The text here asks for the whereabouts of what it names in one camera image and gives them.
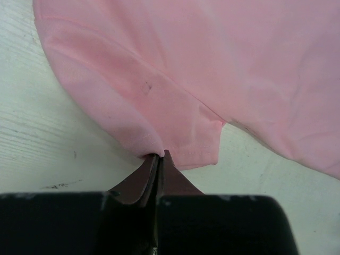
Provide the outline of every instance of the pink fabric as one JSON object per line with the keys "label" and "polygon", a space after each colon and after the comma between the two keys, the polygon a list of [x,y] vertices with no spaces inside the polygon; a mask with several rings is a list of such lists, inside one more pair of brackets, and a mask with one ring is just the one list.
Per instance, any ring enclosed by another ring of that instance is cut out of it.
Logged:
{"label": "pink fabric", "polygon": [[33,3],[61,85],[135,155],[216,163],[239,122],[340,179],[339,0]]}

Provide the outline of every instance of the wood grain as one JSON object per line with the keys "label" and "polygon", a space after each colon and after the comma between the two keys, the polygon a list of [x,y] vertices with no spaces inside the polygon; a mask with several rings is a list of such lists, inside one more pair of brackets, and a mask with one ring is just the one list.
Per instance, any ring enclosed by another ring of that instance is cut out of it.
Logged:
{"label": "wood grain", "polygon": [[[107,190],[141,161],[90,120],[56,81],[30,0],[0,0],[0,192]],[[216,166],[185,171],[203,192],[266,194],[301,254],[340,254],[340,182],[223,129]]]}

